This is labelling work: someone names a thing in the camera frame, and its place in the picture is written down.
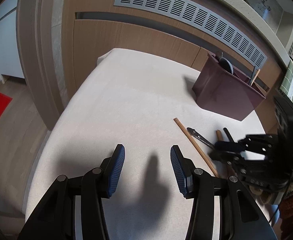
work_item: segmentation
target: round object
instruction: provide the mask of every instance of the round object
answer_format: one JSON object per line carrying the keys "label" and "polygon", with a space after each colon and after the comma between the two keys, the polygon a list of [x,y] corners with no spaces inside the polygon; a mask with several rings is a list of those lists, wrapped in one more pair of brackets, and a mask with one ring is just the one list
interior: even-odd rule
{"label": "round object", "polygon": [[253,187],[253,186],[251,186],[251,185],[249,186],[249,188],[250,188],[251,192],[252,192],[254,195],[260,196],[260,195],[262,195],[262,193],[263,193],[263,190],[260,189],[260,188]]}
{"label": "round object", "polygon": [[94,168],[93,170],[92,170],[92,172],[94,173],[94,174],[99,174],[99,173],[101,173],[101,169],[100,168]]}
{"label": "round object", "polygon": [[232,182],[237,182],[238,181],[238,178],[235,177],[235,176],[230,176],[229,177],[229,180],[232,181]]}
{"label": "round object", "polygon": [[65,179],[66,179],[65,175],[60,175],[60,176],[57,177],[58,181],[64,181]]}
{"label": "round object", "polygon": [[201,174],[203,174],[203,170],[201,170],[199,168],[196,168],[196,169],[194,169],[194,173],[198,174],[198,175],[201,175]]}
{"label": "round object", "polygon": [[220,58],[219,65],[233,75],[233,66],[225,57]]}

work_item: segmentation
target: stone countertop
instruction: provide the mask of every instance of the stone countertop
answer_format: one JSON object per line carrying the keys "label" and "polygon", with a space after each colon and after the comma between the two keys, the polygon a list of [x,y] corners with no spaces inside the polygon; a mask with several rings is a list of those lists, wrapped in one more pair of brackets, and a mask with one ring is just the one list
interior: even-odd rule
{"label": "stone countertop", "polygon": [[259,16],[259,14],[243,0],[218,0],[248,22],[271,46],[279,59],[285,66],[288,66],[290,57],[282,43],[269,27],[269,25]]}

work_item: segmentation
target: cable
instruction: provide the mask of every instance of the cable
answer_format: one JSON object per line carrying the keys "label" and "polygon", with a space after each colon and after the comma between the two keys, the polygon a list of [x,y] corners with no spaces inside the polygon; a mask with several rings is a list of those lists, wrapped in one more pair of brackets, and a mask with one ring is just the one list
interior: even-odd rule
{"label": "cable", "polygon": [[270,218],[270,220],[269,220],[269,223],[272,221],[272,219],[274,218],[275,214],[278,212],[279,207],[280,207],[280,205],[281,205],[281,203],[282,203],[283,198],[284,198],[284,197],[286,196],[286,194],[288,193],[288,188],[290,187],[290,184],[291,184],[291,182],[292,182],[292,179],[293,179],[293,171],[292,171],[291,177],[290,177],[290,179],[289,179],[289,181],[288,181],[288,185],[287,185],[287,187],[286,187],[286,189],[285,189],[284,195],[283,195],[283,197],[282,197],[282,199],[281,199],[281,201],[280,201],[280,204],[278,204],[278,207],[276,208],[275,212],[274,212],[273,215],[271,216],[271,218]]}

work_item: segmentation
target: white door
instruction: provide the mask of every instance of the white door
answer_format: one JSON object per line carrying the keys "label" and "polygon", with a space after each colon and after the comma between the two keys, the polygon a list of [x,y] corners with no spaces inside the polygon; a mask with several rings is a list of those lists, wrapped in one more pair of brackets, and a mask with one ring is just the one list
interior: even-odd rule
{"label": "white door", "polygon": [[24,78],[16,36],[17,0],[0,5],[0,74]]}

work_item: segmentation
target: door frame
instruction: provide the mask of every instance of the door frame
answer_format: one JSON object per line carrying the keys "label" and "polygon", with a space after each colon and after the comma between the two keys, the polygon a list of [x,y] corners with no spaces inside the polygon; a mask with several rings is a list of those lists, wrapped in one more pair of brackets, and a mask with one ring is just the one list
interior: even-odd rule
{"label": "door frame", "polygon": [[18,51],[26,83],[48,130],[64,107],[54,70],[51,20],[53,0],[18,0]]}

